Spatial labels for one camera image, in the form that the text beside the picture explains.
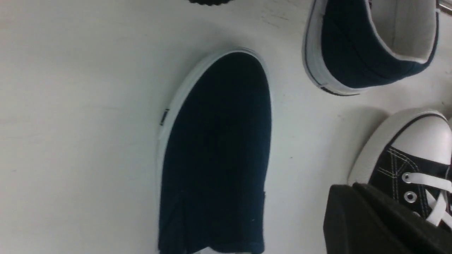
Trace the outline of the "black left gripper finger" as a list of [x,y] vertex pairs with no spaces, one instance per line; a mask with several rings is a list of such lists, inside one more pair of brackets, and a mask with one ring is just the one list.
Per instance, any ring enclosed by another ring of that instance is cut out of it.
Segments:
[[451,233],[366,184],[330,187],[323,235],[328,254],[452,252]]

